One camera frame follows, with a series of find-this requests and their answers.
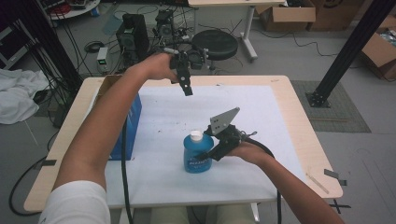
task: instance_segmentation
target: white cloth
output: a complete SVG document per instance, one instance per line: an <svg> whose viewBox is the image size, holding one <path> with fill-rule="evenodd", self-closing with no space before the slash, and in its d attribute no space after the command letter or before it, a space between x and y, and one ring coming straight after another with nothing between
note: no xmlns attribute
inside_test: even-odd
<svg viewBox="0 0 396 224"><path fill-rule="evenodd" d="M85 180L73 181L55 189L47 199L39 224L110 224L106 192L102 186Z"/></svg>
<svg viewBox="0 0 396 224"><path fill-rule="evenodd" d="M42 71L0 69L0 123L13 124L31 117L38 110L35 93L48 85Z"/></svg>

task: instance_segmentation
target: floor mat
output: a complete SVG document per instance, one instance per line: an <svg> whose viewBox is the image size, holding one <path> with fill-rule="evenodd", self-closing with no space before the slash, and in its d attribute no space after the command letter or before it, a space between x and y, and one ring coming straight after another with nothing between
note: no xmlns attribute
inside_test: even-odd
<svg viewBox="0 0 396 224"><path fill-rule="evenodd" d="M370 133L363 117L353 104L341 83L338 83L328 98L330 108L311 107L306 93L313 92L319 81L292 81L304 111L316 132Z"/></svg>

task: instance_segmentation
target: black stool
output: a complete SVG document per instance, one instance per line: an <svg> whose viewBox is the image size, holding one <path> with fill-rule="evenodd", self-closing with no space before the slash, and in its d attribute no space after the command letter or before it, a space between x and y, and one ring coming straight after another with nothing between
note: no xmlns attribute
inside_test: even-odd
<svg viewBox="0 0 396 224"><path fill-rule="evenodd" d="M192 38L191 43L200 48L207 49L207 59L211 61L209 70L215 70L214 61L222 61L233 57L238 51L238 42L235 37L221 30L205 30Z"/></svg>

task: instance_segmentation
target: wooden table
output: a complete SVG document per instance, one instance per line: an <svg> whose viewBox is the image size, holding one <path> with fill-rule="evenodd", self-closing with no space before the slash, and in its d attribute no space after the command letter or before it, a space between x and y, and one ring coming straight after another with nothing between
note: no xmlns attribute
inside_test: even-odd
<svg viewBox="0 0 396 224"><path fill-rule="evenodd" d="M47 161L55 160L56 162L53 165L42 167L25 202L24 208L27 211L41 211L44 209L46 200L50 195L56 175L58 174L62 157L87 113L87 108L90 106L95 90L100 87L102 81L102 77L88 78L84 81L47 157ZM219 83L231 86L270 86L289 131L291 142L306 174L306 184L322 198L339 198L342 196L343 191L338 181L323 174L324 169L332 170L332 167L287 77L191 77L192 88L194 86L210 86ZM169 85L168 80L148 81L145 84L145 86L150 87Z"/></svg>
<svg viewBox="0 0 396 224"><path fill-rule="evenodd" d="M281 0L189 0L189 5L194 8L198 7L226 7L226 6L248 6L247 20L245 26L245 32L241 33L242 41L244 46L247 48L247 52L250 56L250 61L254 61L258 58L256 51L248 39L250 33L251 22L253 20L254 8L255 6L270 5L276 6L283 4L284 1ZM194 10L194 32L196 32L198 27L198 20L196 16L196 10Z"/></svg>

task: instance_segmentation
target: person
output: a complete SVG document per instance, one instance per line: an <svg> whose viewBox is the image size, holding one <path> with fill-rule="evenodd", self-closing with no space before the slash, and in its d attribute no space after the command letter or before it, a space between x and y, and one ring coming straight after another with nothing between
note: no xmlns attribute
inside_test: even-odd
<svg viewBox="0 0 396 224"><path fill-rule="evenodd" d="M110 223L105 178L108 156L143 84L149 79L165 78L177 82L176 74L169 68L171 58L172 55L160 53L129 67L95 105L64 154L38 223ZM343 223L312 189L259 147L243 142L229 156L259 166L301 223Z"/></svg>

